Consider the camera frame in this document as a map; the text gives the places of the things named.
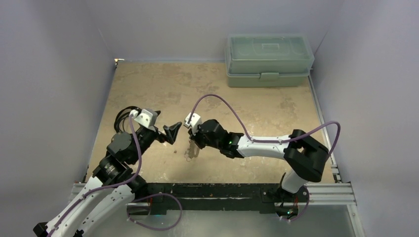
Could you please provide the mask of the metal keyring plate with rings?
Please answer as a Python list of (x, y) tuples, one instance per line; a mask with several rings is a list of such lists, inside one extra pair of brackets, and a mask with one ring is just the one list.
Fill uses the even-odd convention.
[(194, 141), (189, 140), (189, 145), (184, 152), (184, 158), (187, 162), (190, 162), (193, 158), (197, 158), (200, 152), (200, 148), (195, 144)]

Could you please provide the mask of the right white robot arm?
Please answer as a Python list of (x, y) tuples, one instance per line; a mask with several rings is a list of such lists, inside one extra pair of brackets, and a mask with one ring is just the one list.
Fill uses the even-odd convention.
[(322, 180), (329, 149), (300, 129), (278, 137), (247, 137), (228, 132), (215, 119), (188, 122), (190, 140), (199, 149), (212, 147), (228, 158), (266, 157), (282, 159), (291, 167), (277, 188), (280, 199), (289, 201), (308, 182)]

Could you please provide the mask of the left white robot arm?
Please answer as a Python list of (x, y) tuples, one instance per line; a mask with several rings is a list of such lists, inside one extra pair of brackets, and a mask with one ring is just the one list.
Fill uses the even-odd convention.
[(120, 207), (135, 201), (152, 201), (161, 197), (161, 190), (153, 190), (140, 175), (142, 156), (153, 142), (174, 144), (181, 122), (164, 126), (162, 131), (155, 126), (160, 111), (133, 107), (124, 114), (131, 128), (123, 131), (123, 122), (118, 114), (116, 134), (106, 148), (106, 156), (94, 169), (83, 189), (52, 220), (34, 226), (38, 237), (86, 237), (103, 220)]

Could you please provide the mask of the green plastic storage box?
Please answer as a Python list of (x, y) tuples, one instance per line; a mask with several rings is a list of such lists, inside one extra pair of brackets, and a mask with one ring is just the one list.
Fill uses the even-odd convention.
[(290, 87), (306, 80), (314, 54), (303, 34), (229, 34), (225, 46), (229, 87)]

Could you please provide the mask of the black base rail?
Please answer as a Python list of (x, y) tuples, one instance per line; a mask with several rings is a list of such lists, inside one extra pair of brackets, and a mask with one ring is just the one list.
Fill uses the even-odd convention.
[(142, 196), (152, 195), (151, 213), (169, 210), (257, 211), (286, 215), (297, 202), (308, 201), (308, 190), (287, 194), (275, 183), (149, 183)]

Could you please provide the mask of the aluminium frame extrusion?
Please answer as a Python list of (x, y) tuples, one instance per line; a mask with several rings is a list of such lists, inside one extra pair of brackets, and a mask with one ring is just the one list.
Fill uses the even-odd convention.
[[(308, 201), (306, 203), (298, 202), (298, 206), (304, 207), (306, 204), (312, 205), (347, 205), (355, 202), (352, 188), (349, 184), (308, 184)], [(117, 207), (125, 205), (131, 211), (138, 209), (148, 209), (151, 211), (152, 195), (146, 195), (142, 201), (128, 202), (132, 193), (129, 192), (124, 197), (120, 191), (114, 191), (111, 195), (110, 203), (115, 203)]]

